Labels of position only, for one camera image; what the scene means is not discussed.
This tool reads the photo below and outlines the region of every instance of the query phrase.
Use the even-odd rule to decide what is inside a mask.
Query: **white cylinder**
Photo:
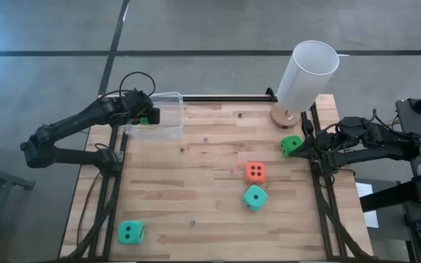
[[[301,42],[293,50],[278,86],[278,102],[289,111],[307,110],[338,66],[339,57],[329,45],[313,40]]]

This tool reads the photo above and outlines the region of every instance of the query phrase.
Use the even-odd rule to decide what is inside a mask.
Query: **green die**
[[[266,203],[268,200],[268,194],[262,190],[259,186],[250,186],[246,193],[241,198],[243,204],[249,208],[249,210],[256,212]]]
[[[303,141],[297,135],[285,137],[281,141],[281,152],[285,158],[289,158],[289,154],[302,145]]]
[[[122,245],[141,244],[144,241],[142,221],[123,221],[118,227],[118,242]]]

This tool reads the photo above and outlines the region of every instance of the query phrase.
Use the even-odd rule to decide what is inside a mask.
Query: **gray floor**
[[[0,50],[109,50],[122,0],[0,1]],[[132,0],[119,50],[291,50],[317,39],[337,50],[421,50],[421,0]],[[107,57],[0,57],[0,170],[37,181],[13,191],[0,227],[0,259],[54,259],[79,166],[29,169],[18,145],[42,123],[73,115],[99,91]],[[134,70],[157,92],[261,94],[289,57],[116,58],[108,90]],[[129,88],[150,88],[137,77]],[[421,96],[421,56],[344,56],[325,90],[341,117],[387,120],[398,99]],[[60,141],[82,149],[84,134]],[[356,164],[362,178],[407,181],[401,161]],[[390,258],[400,249],[375,243]]]

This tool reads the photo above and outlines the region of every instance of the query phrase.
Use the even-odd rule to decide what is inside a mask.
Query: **clear plastic container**
[[[178,92],[152,94],[154,107],[160,109],[160,123],[156,125],[125,125],[124,132],[135,140],[174,140],[183,136],[183,96]]]

